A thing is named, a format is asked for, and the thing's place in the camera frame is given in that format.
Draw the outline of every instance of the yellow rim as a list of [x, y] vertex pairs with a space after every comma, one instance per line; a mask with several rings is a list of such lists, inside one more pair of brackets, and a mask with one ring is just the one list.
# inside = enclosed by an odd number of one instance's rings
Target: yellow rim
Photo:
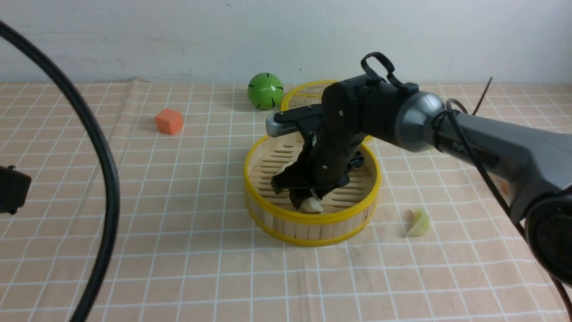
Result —
[[296, 239], [296, 238], [293, 238], [290, 236], [282, 235], [282, 234], [274, 231], [273, 229], [270, 229], [268, 226], [266, 226], [264, 223], [262, 223], [260, 221], [260, 219], [258, 219], [256, 217], [256, 215], [254, 214], [254, 211], [252, 211], [248, 202], [247, 202], [247, 207], [248, 207], [248, 213], [250, 214], [252, 220], [255, 222], [255, 224], [258, 227], [260, 227], [260, 229], [265, 231], [267, 234], [273, 236], [276, 239], [284, 241], [288, 244], [292, 244], [292, 245], [296, 245], [296, 246], [305, 246], [305, 247], [321, 247], [321, 246], [329, 246], [329, 245], [341, 243], [347, 239], [352, 238], [353, 236], [357, 235], [360, 231], [362, 231], [367, 226], [367, 224], [370, 222], [371, 217], [373, 217], [372, 215], [369, 216], [359, 227], [357, 227], [356, 229], [352, 230], [351, 232], [349, 232], [347, 234], [343, 234], [343, 235], [338, 236], [336, 238], [320, 239], [320, 240]]
[[[318, 94], [304, 94], [304, 93], [298, 93], [300, 92], [302, 89], [304, 88], [308, 88], [310, 86], [315, 86], [315, 85], [324, 85], [324, 84], [333, 84], [335, 82], [337, 82], [339, 80], [319, 80], [319, 81], [311, 81], [309, 83], [306, 84], [302, 84], [300, 86], [296, 86], [294, 88], [292, 88], [290, 91], [288, 91], [288, 93], [286, 93], [286, 95], [284, 96], [284, 98], [282, 99], [282, 103], [280, 103], [280, 110], [281, 111], [287, 111], [288, 110], [288, 104], [290, 104], [290, 99], [292, 99], [293, 96], [303, 96], [303, 97], [317, 97], [317, 98], [321, 98], [321, 95]], [[366, 138], [363, 140], [364, 143], [369, 142], [372, 139], [371, 136], [366, 136]]]
[[363, 211], [366, 207], [368, 207], [372, 202], [375, 201], [375, 197], [377, 196], [379, 187], [381, 186], [382, 183], [382, 175], [379, 170], [380, 166], [377, 158], [375, 158], [370, 148], [368, 148], [365, 144], [362, 143], [362, 149], [365, 150], [365, 152], [369, 154], [372, 160], [374, 161], [375, 169], [370, 169], [370, 171], [375, 171], [377, 174], [373, 188], [362, 201], [340, 212], [323, 214], [323, 215], [297, 213], [273, 205], [272, 203], [264, 199], [259, 193], [256, 192], [255, 188], [252, 186], [252, 182], [250, 181], [248, 173], [249, 161], [254, 150], [256, 150], [258, 146], [261, 145], [262, 142], [264, 142], [264, 140], [266, 139], [268, 139], [268, 136], [264, 136], [262, 139], [256, 142], [256, 144], [248, 152], [247, 159], [244, 162], [245, 192], [248, 193], [255, 200], [255, 202], [258, 205], [260, 205], [265, 211], [271, 213], [275, 217], [294, 223], [304, 223], [308, 225], [328, 225], [331, 223], [344, 221], [350, 217], [355, 216], [357, 213]]

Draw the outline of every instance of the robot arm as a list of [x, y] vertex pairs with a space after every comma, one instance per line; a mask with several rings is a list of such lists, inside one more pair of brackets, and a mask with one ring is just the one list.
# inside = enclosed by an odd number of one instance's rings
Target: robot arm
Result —
[[[386, 67], [389, 82], [367, 66], [369, 57]], [[447, 117], [438, 95], [400, 83], [382, 54], [369, 54], [362, 67], [366, 74], [328, 86], [321, 104], [268, 118], [269, 136], [299, 131], [305, 140], [297, 161], [273, 177], [276, 193], [289, 189], [290, 200], [299, 207], [305, 198], [321, 198], [344, 186], [347, 174], [363, 162], [358, 149], [367, 135], [410, 152], [435, 147], [466, 163], [479, 162], [511, 183], [511, 221], [526, 219], [526, 241], [537, 260], [572, 285], [572, 170], [567, 166], [572, 135], [465, 113]], [[455, 125], [478, 160], [470, 156]]]

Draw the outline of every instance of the steamer basket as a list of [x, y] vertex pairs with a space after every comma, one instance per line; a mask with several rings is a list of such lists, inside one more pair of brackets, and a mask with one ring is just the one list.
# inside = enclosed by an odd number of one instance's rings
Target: steamer basket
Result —
[[[286, 111], [300, 106], [320, 104], [321, 95], [324, 92], [324, 89], [335, 82], [337, 82], [337, 80], [320, 80], [302, 84], [293, 88], [291, 91], [288, 91], [282, 99], [280, 110]], [[371, 139], [371, 136], [367, 136], [363, 142], [368, 142]]]
[[276, 195], [272, 176], [286, 163], [296, 160], [302, 150], [299, 133], [260, 139], [244, 164], [245, 197], [248, 211], [268, 234], [299, 246], [333, 245], [354, 236], [370, 221], [381, 185], [378, 161], [362, 144], [365, 163], [350, 173], [350, 183], [322, 200], [321, 214], [295, 211], [288, 193]]

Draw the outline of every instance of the black handle loop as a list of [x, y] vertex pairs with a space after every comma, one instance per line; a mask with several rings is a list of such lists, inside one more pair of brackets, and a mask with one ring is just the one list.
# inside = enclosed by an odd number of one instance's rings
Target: black handle loop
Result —
[[362, 58], [362, 69], [364, 70], [364, 72], [366, 72], [366, 74], [368, 74], [368, 76], [370, 76], [372, 78], [372, 81], [379, 83], [383, 80], [383, 78], [379, 77], [379, 75], [367, 64], [367, 59], [371, 58], [371, 57], [373, 57], [377, 61], [379, 61], [380, 64], [387, 70], [387, 80], [393, 86], [397, 87], [397, 86], [400, 86], [402, 84], [393, 75], [393, 72], [395, 71], [395, 67], [393, 66], [391, 61], [384, 54], [379, 53], [379, 52], [369, 53], [365, 57]]

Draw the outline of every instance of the grid pattern tablecloth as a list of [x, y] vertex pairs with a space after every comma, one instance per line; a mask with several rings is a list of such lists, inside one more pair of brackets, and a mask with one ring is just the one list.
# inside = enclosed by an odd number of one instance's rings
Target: grid pattern tablecloth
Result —
[[[372, 141], [383, 169], [373, 221], [303, 249], [249, 218], [243, 163], [275, 111], [246, 85], [78, 84], [120, 167], [116, 249], [90, 321], [564, 321], [563, 306], [477, 171], [434, 150]], [[480, 85], [424, 86], [470, 108]], [[159, 134], [165, 107], [185, 117]], [[491, 86], [479, 114], [572, 133], [572, 87]], [[0, 83], [0, 164], [33, 177], [0, 215], [0, 321], [65, 321], [99, 247], [104, 186], [91, 142], [50, 84]], [[409, 209], [432, 229], [405, 238]]]

